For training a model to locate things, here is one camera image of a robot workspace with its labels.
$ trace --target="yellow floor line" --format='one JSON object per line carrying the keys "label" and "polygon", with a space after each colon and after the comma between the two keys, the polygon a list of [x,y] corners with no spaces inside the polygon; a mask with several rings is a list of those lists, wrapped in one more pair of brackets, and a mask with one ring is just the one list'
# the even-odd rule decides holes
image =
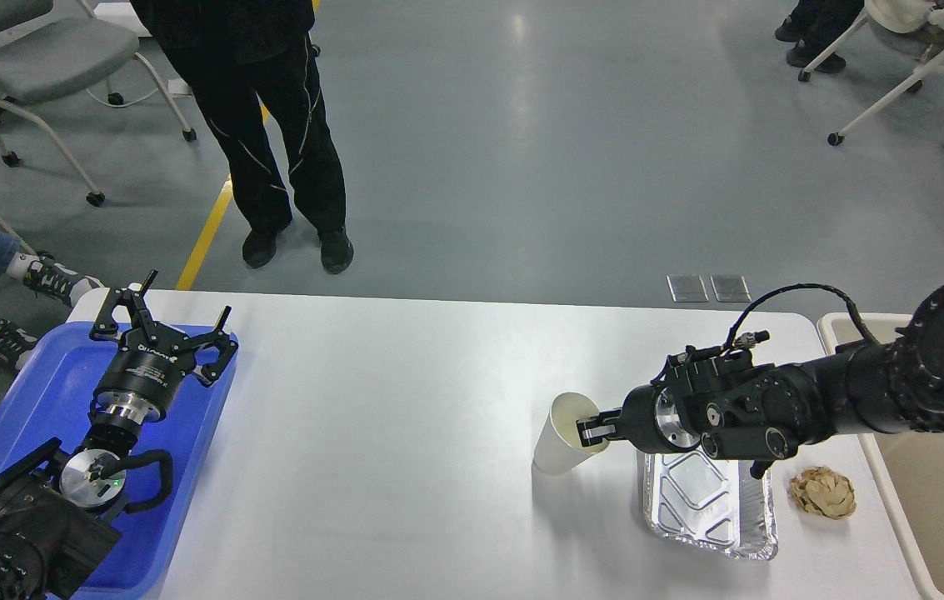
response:
{"label": "yellow floor line", "polygon": [[[261,106],[261,119],[268,122],[271,115],[263,105]],[[187,258],[186,265],[182,267],[182,274],[179,274],[179,281],[175,284],[175,289],[187,290],[194,284],[197,278],[197,271],[202,268],[205,262],[205,255],[212,246],[212,239],[216,237],[216,231],[220,228],[220,222],[223,216],[227,215],[227,206],[231,204],[231,198],[234,197],[231,191],[231,175],[227,175],[227,181],[220,187],[220,195],[217,195],[216,202],[212,205],[212,211],[205,220],[205,227],[197,236],[197,243],[194,243],[194,249],[190,251],[190,258]]]}

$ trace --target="black pants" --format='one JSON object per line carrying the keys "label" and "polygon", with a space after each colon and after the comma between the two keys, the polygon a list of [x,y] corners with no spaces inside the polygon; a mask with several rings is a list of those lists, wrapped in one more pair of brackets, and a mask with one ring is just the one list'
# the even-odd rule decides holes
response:
{"label": "black pants", "polygon": [[164,49],[231,167],[235,204],[254,231],[292,221],[289,197],[261,117],[263,105],[282,130],[293,204],[319,232],[346,224],[342,163],[324,117],[320,75],[308,35],[266,61],[236,64],[231,46]]}
{"label": "black pants", "polygon": [[864,0],[799,0],[791,12],[802,39],[812,53],[821,53],[857,20]]}

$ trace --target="robotic arm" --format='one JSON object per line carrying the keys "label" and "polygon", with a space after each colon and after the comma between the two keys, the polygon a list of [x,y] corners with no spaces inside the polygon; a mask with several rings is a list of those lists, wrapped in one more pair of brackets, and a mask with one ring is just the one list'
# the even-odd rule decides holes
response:
{"label": "robotic arm", "polygon": [[688,346],[623,407],[580,421],[582,445],[628,440],[646,453],[682,453],[701,444],[712,458],[754,460],[760,478],[800,445],[838,433],[944,432],[944,286],[891,344],[850,314],[863,341],[781,366],[753,364],[751,349],[768,332],[735,337],[739,319],[722,346]]}
{"label": "robotic arm", "polygon": [[[223,331],[230,307],[208,333],[187,334],[155,322],[144,296],[157,271],[139,290],[113,289],[90,337],[118,345],[94,388],[90,429],[69,453],[53,437],[0,474],[0,600],[68,600],[120,540],[111,522],[120,513],[155,508],[171,493],[172,457],[163,449],[132,455],[144,423],[162,421],[182,380],[193,373],[205,387],[215,383],[238,345]],[[118,331],[112,315],[127,308],[130,328]],[[197,350],[219,350],[215,362],[198,365]],[[160,468],[160,491],[129,502],[122,490],[127,472]]]}

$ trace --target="table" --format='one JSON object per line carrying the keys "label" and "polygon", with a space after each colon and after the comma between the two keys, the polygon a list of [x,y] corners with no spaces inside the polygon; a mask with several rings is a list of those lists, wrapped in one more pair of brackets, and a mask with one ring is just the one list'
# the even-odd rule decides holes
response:
{"label": "table", "polygon": [[[69,320],[93,320],[103,295]],[[556,395],[619,406],[666,353],[721,343],[737,312],[167,290],[147,303],[173,324],[212,324],[232,305],[242,344],[150,598],[918,597],[856,437],[772,469],[771,562],[648,531],[629,444],[567,475],[532,467]],[[748,326],[772,331],[758,362],[823,356],[802,316],[755,312]],[[847,520],[788,504],[788,478],[822,463],[855,483]]]}

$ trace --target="crumpled paper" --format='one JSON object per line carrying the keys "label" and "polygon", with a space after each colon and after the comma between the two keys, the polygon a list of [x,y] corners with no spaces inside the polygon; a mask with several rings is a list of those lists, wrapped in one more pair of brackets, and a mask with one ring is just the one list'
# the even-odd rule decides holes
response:
{"label": "crumpled paper", "polygon": [[830,519],[844,519],[857,510],[852,482],[830,467],[809,467],[791,479],[787,494],[804,512]]}

